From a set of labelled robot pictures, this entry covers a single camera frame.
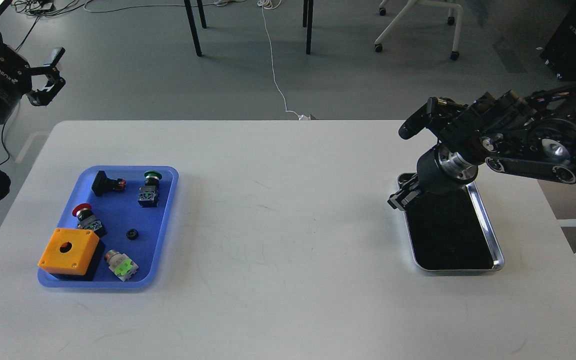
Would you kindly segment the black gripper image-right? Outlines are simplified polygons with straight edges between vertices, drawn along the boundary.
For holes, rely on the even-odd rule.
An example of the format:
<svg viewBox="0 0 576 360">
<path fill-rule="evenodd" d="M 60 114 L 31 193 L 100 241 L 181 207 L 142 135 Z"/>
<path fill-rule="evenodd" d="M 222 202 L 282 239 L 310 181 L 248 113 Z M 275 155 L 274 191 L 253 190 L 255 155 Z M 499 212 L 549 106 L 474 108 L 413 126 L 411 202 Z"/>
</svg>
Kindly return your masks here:
<svg viewBox="0 0 576 360">
<path fill-rule="evenodd" d="M 407 211 L 420 196 L 443 195 L 472 183 L 479 167 L 446 147 L 432 147 L 416 163 L 417 180 L 400 183 L 387 203 L 396 210 Z"/>
</svg>

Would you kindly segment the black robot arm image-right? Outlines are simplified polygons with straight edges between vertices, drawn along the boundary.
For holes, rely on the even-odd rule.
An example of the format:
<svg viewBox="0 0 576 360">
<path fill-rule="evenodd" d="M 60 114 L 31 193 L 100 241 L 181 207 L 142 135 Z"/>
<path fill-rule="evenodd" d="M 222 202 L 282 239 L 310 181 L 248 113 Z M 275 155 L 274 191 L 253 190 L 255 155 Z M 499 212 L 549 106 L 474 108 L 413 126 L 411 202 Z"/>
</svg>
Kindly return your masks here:
<svg viewBox="0 0 576 360">
<path fill-rule="evenodd" d="M 520 96 L 486 92 L 471 104 L 431 96 L 398 130 L 407 140 L 428 129 L 437 144 L 419 157 L 416 172 L 388 199 L 407 211 L 427 194 L 472 183 L 478 167 L 502 174 L 576 183 L 576 83 Z"/>
</svg>

